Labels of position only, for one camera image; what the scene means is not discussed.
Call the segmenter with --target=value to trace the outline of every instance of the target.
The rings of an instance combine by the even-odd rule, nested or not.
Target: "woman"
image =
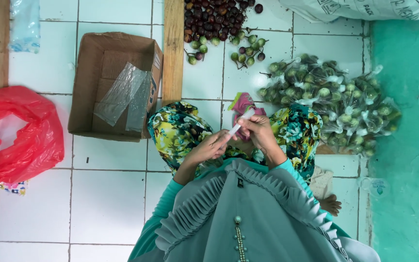
[[[237,137],[212,134],[197,114],[179,102],[150,118],[148,129],[174,178],[129,262],[380,261],[331,222],[305,182],[322,126],[315,111],[293,105],[271,119],[240,119],[256,146],[253,159],[226,145]]]

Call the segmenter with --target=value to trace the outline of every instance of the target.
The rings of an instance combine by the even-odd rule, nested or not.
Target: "white tile floor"
[[[72,101],[78,43],[84,33],[122,31],[156,39],[163,46],[164,0],[40,0],[41,49],[37,55],[10,54],[10,84],[43,93],[58,110],[64,129]],[[183,98],[199,107],[214,128],[230,128],[227,111],[237,92],[250,92],[268,80],[269,63],[302,52],[335,59],[352,75],[369,71],[368,24],[340,19],[310,24],[277,1],[264,4],[261,15],[248,13],[244,26],[259,27],[269,39],[266,60],[236,70],[228,59],[229,43],[209,46],[203,63],[184,62]],[[268,114],[276,108],[263,103]],[[171,179],[153,142],[114,142],[65,132],[65,159],[29,182],[25,197],[0,192],[0,262],[126,261],[144,221]],[[368,243],[368,198],[356,178],[365,162],[354,156],[317,156],[317,165],[334,171],[334,193],[343,203],[335,222],[353,238]]]

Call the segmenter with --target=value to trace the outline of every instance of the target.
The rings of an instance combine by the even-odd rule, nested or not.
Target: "red plastic bag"
[[[11,114],[27,124],[14,144],[0,151],[0,182],[25,181],[63,160],[62,126],[51,101],[23,86],[1,88],[0,120]]]

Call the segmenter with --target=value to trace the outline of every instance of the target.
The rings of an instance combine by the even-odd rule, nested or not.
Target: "foot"
[[[336,195],[330,195],[326,199],[318,199],[321,209],[328,211],[331,215],[337,216],[339,209],[342,209],[341,202],[337,201]]]

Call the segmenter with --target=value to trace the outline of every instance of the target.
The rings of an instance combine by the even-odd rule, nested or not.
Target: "teal sleeve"
[[[305,189],[306,194],[308,195],[308,197],[313,198],[315,204],[319,203],[318,200],[313,196],[313,191],[311,191],[310,186],[306,184],[303,177],[298,173],[297,170],[294,169],[294,166],[292,165],[292,162],[289,159],[287,159],[284,163],[276,166],[272,170],[278,169],[278,168],[282,168],[282,169],[287,170],[300,183],[300,185],[303,187],[303,189]],[[332,221],[332,215],[328,211],[320,209],[320,212],[327,213],[326,219],[328,221]]]
[[[182,188],[183,186],[175,182],[174,179],[169,182],[169,185],[159,199],[158,205],[154,208],[152,216],[143,226],[142,233],[129,256],[129,261],[144,253],[152,251],[156,247],[154,241],[158,235],[156,235],[154,231],[161,227],[161,219],[169,216],[169,212],[171,212],[174,207],[176,195]]]

